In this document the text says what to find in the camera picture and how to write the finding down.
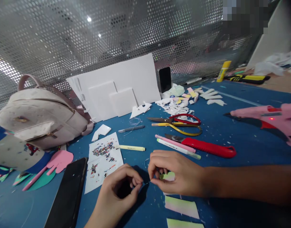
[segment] blue cutting mat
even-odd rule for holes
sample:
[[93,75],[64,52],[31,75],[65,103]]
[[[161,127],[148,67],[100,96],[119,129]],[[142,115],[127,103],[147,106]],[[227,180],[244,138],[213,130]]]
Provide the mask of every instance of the blue cutting mat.
[[[224,81],[222,83],[207,83],[206,87],[214,88],[223,93],[231,94],[261,105],[272,105],[280,107],[282,103],[291,103],[291,94],[270,91],[257,88],[255,86],[243,85]],[[195,115],[201,119],[203,134],[197,136],[198,140],[215,143],[219,145],[233,145],[237,151],[236,157],[232,159],[219,158],[202,151],[197,153],[202,156],[201,160],[195,160],[197,164],[206,166],[250,166],[262,164],[291,164],[291,147],[281,138],[259,127],[244,122],[233,121],[229,117],[223,116],[224,113],[238,108],[247,108],[252,105],[223,96],[225,106],[217,104],[207,105],[206,101],[199,98],[194,105],[189,108],[195,111]],[[96,124],[97,130],[102,124],[112,128],[110,134],[118,132],[129,126],[130,114],[123,117],[116,117]],[[126,133],[118,134],[119,143],[122,145],[142,146],[146,151],[121,150],[124,163],[131,166],[137,165],[144,172],[145,160],[149,158],[154,149],[166,149],[168,147],[158,143],[155,134],[163,136],[165,133],[182,136],[170,127],[152,127],[147,117],[167,118],[169,115],[163,109],[153,104],[151,110],[138,116],[145,128]],[[87,157],[89,144],[93,134],[75,139],[69,146],[68,151],[74,153],[74,160]],[[22,192],[23,184],[12,187],[12,183],[18,172],[13,172],[9,177],[0,183],[0,208],[8,208],[0,217],[0,226],[9,227],[9,220],[16,221],[13,227],[21,227],[28,213],[24,228],[43,227],[49,214],[54,197],[61,182],[63,173],[56,177],[46,186],[32,192]],[[185,197],[184,200],[194,200],[197,204],[201,220],[190,218],[185,215],[167,210],[164,208],[164,196],[162,191],[155,185],[146,185],[147,189],[142,190],[141,198],[144,202],[130,214],[130,218],[125,217],[119,227],[156,227],[166,228],[166,218],[179,219],[191,222],[201,222],[206,228],[222,227],[280,227],[284,224],[291,227],[291,211],[284,210],[278,206],[265,203],[253,202],[240,199],[201,199],[195,197]],[[77,228],[83,228],[88,221],[100,188],[83,195],[77,221]],[[21,211],[16,215],[12,211]],[[113,216],[106,213],[106,219]]]

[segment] perforated metal wall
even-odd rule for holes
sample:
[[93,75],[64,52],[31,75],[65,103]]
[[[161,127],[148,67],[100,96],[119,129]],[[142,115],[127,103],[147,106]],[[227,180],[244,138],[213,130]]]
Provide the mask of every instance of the perforated metal wall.
[[216,75],[251,38],[222,34],[222,6],[223,0],[0,1],[0,109],[21,74],[68,95],[66,78],[149,52],[157,70],[171,67],[175,83]]

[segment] black phone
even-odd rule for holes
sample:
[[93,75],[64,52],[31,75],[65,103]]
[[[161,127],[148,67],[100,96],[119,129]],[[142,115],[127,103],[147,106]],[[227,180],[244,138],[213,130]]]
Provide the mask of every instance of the black phone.
[[76,226],[87,159],[82,158],[67,165],[44,228],[74,228]]
[[159,71],[160,90],[162,93],[172,88],[171,68],[165,67]]

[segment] pink glue gun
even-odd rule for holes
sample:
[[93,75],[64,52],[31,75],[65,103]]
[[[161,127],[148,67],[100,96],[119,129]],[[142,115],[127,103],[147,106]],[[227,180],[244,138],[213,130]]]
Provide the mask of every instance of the pink glue gun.
[[287,144],[291,146],[291,104],[282,104],[281,108],[274,108],[268,105],[237,109],[227,114],[234,117],[259,119],[262,122],[261,129],[279,129],[286,135]]

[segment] paper with confetti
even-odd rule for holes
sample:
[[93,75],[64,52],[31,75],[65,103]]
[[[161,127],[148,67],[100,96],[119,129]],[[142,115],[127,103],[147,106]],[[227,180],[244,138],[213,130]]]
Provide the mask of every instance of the paper with confetti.
[[89,145],[84,194],[102,185],[104,179],[123,165],[116,132]]

